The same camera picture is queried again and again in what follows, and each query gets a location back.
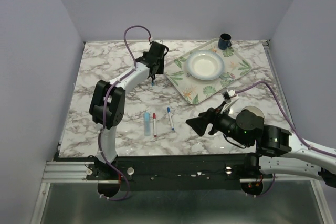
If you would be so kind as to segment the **white red marker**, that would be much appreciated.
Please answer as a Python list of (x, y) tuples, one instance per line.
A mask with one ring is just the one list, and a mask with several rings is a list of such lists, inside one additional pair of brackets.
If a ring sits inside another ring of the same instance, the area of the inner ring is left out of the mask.
[(157, 129), (156, 129), (156, 113), (153, 113), (153, 136), (157, 137)]

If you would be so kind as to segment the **white marker pen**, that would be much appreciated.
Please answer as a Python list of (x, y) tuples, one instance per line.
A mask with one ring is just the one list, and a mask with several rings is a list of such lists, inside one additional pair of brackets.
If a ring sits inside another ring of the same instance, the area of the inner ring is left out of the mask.
[(167, 114), (168, 114), (168, 117), (169, 117), (170, 127), (171, 127), (172, 131), (175, 131), (170, 107), (167, 107)]

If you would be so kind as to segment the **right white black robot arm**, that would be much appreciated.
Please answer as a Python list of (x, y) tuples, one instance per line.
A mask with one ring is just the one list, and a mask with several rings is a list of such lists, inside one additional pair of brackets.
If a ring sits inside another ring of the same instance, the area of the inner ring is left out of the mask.
[(227, 112), (209, 108), (196, 118), (186, 120), (199, 136), (212, 125), (210, 135), (222, 132), (245, 147), (254, 146), (259, 163), (250, 159), (241, 165), (242, 173), (249, 178), (263, 174), (293, 174), (323, 180), (335, 187), (335, 150), (311, 141), (301, 141), (297, 134), (273, 125), (249, 110), (242, 110), (235, 118)]

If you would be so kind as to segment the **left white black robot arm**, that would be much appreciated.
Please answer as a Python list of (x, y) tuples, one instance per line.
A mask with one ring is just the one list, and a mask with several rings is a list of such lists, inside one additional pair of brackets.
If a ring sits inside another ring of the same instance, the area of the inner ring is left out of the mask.
[(89, 114), (96, 124), (101, 125), (96, 157), (102, 162), (98, 173), (104, 179), (112, 179), (116, 175), (116, 166), (112, 162), (117, 157), (116, 130), (124, 116), (125, 97), (138, 84), (148, 78), (155, 80), (157, 75), (164, 73), (164, 58), (168, 51), (166, 45), (152, 42), (149, 51), (138, 57), (134, 61), (135, 65), (125, 73), (110, 81), (97, 82)]

